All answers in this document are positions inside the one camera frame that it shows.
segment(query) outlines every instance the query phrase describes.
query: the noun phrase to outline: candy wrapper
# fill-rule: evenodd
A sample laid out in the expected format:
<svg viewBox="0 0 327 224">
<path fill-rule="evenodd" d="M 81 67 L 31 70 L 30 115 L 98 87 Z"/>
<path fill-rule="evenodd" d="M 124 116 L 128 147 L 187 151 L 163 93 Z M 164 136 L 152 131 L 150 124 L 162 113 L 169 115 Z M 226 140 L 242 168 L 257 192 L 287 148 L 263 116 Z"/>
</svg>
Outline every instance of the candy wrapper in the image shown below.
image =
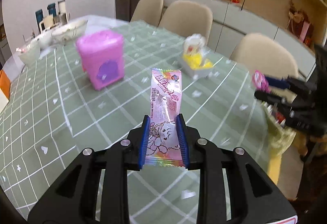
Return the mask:
<svg viewBox="0 0 327 224">
<path fill-rule="evenodd" d="M 181 71 L 154 68 L 146 164 L 183 166 L 175 125 L 181 99 Z"/>
</svg>

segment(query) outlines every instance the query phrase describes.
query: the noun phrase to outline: silver bolt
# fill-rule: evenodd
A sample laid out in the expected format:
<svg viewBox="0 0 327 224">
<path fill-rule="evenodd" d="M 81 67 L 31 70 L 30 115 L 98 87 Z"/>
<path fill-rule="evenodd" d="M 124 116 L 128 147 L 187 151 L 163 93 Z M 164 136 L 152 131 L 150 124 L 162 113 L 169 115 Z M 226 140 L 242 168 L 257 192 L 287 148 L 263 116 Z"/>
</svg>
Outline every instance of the silver bolt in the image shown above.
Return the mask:
<svg viewBox="0 0 327 224">
<path fill-rule="evenodd" d="M 208 142 L 208 141 L 207 141 L 205 138 L 199 138 L 199 139 L 197 140 L 197 143 L 198 143 L 199 145 L 202 145 L 202 146 L 206 145 L 207 142 Z"/>
<path fill-rule="evenodd" d="M 89 156 L 89 155 L 91 155 L 91 153 L 92 153 L 91 148 L 86 148 L 86 149 L 83 150 L 83 155 L 84 156 Z"/>
<path fill-rule="evenodd" d="M 128 145 L 130 145 L 130 141 L 128 139 L 123 139 L 122 141 L 120 141 L 120 144 L 124 147 L 127 147 Z"/>
<path fill-rule="evenodd" d="M 238 155 L 243 155 L 243 154 L 245 153 L 245 150 L 244 150 L 243 148 L 241 148 L 241 147 L 237 147 L 237 148 L 235 149 L 235 152 L 236 152 L 236 154 L 238 154 Z"/>
</svg>

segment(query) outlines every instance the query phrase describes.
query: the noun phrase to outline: chair backrest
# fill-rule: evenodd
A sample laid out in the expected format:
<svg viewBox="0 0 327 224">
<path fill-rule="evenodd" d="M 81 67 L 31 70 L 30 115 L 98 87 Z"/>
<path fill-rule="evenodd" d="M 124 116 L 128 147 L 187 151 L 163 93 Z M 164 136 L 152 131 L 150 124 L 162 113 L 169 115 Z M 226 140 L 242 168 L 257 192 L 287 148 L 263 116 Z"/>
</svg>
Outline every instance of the chair backrest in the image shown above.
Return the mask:
<svg viewBox="0 0 327 224">
<path fill-rule="evenodd" d="M 277 78 L 299 75 L 294 57 L 283 46 L 259 33 L 247 34 L 236 46 L 231 59 L 244 64 L 250 73 L 259 70 Z"/>
<path fill-rule="evenodd" d="M 130 21 L 144 20 L 149 25 L 158 27 L 163 1 L 164 0 L 140 0 Z"/>
<path fill-rule="evenodd" d="M 209 39 L 213 15 L 210 8 L 191 1 L 173 2 L 164 13 L 159 27 L 183 37 L 199 33 Z"/>
</svg>

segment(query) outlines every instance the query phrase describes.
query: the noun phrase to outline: white mug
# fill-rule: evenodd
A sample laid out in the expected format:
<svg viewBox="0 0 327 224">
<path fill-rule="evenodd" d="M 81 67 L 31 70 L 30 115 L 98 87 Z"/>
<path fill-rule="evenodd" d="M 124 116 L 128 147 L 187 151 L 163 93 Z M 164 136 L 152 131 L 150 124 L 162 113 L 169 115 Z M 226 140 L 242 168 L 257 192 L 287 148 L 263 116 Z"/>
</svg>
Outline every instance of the white mug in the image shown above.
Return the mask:
<svg viewBox="0 0 327 224">
<path fill-rule="evenodd" d="M 45 18 L 43 18 L 43 20 L 39 23 L 39 27 L 40 27 L 40 31 L 42 30 L 42 26 L 44 25 L 44 28 L 47 29 L 49 27 L 51 27 L 53 25 L 53 14 L 46 16 Z"/>
</svg>

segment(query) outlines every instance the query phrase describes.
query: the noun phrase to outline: pink trash bin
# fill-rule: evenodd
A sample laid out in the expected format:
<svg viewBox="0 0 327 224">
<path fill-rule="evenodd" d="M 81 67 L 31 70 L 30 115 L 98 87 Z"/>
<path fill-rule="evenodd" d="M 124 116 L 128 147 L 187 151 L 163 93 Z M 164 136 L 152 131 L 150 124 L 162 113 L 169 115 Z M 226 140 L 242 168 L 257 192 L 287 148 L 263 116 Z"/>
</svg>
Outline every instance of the pink trash bin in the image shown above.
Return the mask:
<svg viewBox="0 0 327 224">
<path fill-rule="evenodd" d="M 76 42 L 83 70 L 96 90 L 124 77 L 124 38 L 111 30 L 80 37 Z"/>
</svg>

